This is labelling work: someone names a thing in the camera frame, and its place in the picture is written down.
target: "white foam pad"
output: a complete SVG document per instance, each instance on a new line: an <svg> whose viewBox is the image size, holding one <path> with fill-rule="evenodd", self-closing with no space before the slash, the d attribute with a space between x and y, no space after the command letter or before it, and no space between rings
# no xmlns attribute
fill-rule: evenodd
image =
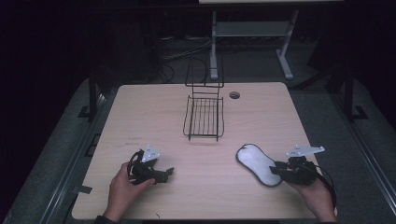
<svg viewBox="0 0 396 224"><path fill-rule="evenodd" d="M242 146L236 153L236 159L246 166L265 186L276 187L282 182L279 175L273 175L270 166L275 162L262 150L252 144Z"/></svg>

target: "dark floor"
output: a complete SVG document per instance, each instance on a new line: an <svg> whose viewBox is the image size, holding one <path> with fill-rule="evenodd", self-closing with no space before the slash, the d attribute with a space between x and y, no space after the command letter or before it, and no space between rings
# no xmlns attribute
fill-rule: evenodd
<svg viewBox="0 0 396 224"><path fill-rule="evenodd" d="M223 71L227 82L284 82L297 85L318 71L307 66L315 46L313 42L290 44L287 58L295 75L294 80L283 77L274 49L278 42L263 40L243 43L223 51ZM184 49L179 46L197 44L168 40L166 52L173 54ZM183 83L187 61L180 58L164 61L162 73L151 83ZM338 191L338 218L341 223L396 223L389 206L386 189L381 185L376 166L366 160L367 150L388 178L396 185L396 132L388 124L371 100L368 91L355 81L354 105L360 105L368 119L349 122L341 107L343 90L336 94L324 89L328 77L303 90L290 91L305 132L312 146L324 146L326 151L317 155L318 163L331 175ZM64 115L52 133L35 168L26 180L13 204L6 223L91 223L74 220L70 216L76 198L75 187L81 185L91 157L84 156L92 149L89 144L105 125L106 116L117 94L117 87L99 99L99 111L93 122L78 118L80 109L89 103L88 81L81 83ZM122 223L140 223L125 220ZM315 220L280 220L280 223L315 223Z"/></svg>

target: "human hand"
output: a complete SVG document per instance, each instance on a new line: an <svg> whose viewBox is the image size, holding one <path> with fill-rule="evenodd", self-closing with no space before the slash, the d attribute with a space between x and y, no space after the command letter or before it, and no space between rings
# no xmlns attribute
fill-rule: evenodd
<svg viewBox="0 0 396 224"><path fill-rule="evenodd" d="M309 210L314 213L320 222L336 222L337 218L332 207L332 195L327 190L323 182L316 179L310 185L298 185L287 182L296 189L305 201Z"/></svg>
<svg viewBox="0 0 396 224"><path fill-rule="evenodd" d="M119 222L123 214L134 204L137 197L155 183L154 179L149 179L139 185L131 184L127 174L127 165L128 162L125 162L111 180L107 209L103 213L104 217L115 222Z"/></svg>

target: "black device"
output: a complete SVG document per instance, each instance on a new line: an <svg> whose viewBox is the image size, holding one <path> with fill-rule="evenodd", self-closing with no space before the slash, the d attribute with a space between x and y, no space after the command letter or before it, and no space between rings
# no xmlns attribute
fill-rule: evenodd
<svg viewBox="0 0 396 224"><path fill-rule="evenodd" d="M305 156L290 157L288 162L275 161L275 167L269 168L273 175L279 175L282 180L293 184L308 186L318 178L332 195L332 205L335 208L337 200L332 179L330 184L323 175L318 173L317 166L312 161L308 161Z"/></svg>
<svg viewBox="0 0 396 224"><path fill-rule="evenodd" d="M131 183L138 185L151 178L155 179L155 184L166 183L168 181L168 176L173 173L175 168L172 167L166 171L156 171L154 170L153 166L158 159L142 162L144 153L145 151L140 149L132 156L128 163L128 175L133 175L135 178L135 180Z"/></svg>

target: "wire basket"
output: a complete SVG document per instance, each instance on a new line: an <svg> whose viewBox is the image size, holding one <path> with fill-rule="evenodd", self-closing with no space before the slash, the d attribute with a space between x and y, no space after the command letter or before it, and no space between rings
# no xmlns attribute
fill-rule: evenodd
<svg viewBox="0 0 396 224"><path fill-rule="evenodd" d="M207 75L206 63L191 55L185 82L187 87L191 87L191 95L188 97L183 127L183 133L189 140L197 136L215 137L219 141L224 134L224 102L222 97L219 98L224 79L221 76L217 80L208 80Z"/></svg>

